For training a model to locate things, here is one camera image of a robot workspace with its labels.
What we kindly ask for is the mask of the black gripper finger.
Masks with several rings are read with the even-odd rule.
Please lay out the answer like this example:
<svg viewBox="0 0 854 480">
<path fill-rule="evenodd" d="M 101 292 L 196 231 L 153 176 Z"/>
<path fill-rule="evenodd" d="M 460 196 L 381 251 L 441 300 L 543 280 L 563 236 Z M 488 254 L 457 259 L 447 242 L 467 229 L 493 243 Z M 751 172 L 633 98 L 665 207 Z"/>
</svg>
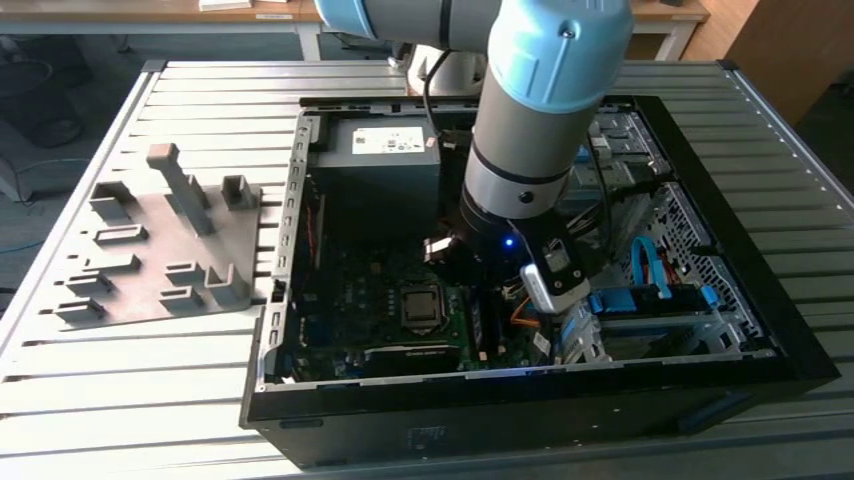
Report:
<svg viewBox="0 0 854 480">
<path fill-rule="evenodd" d="M 428 237 L 424 239 L 424 262 L 428 265 L 445 264 L 452 255 L 455 239 L 452 237 Z"/>
</svg>

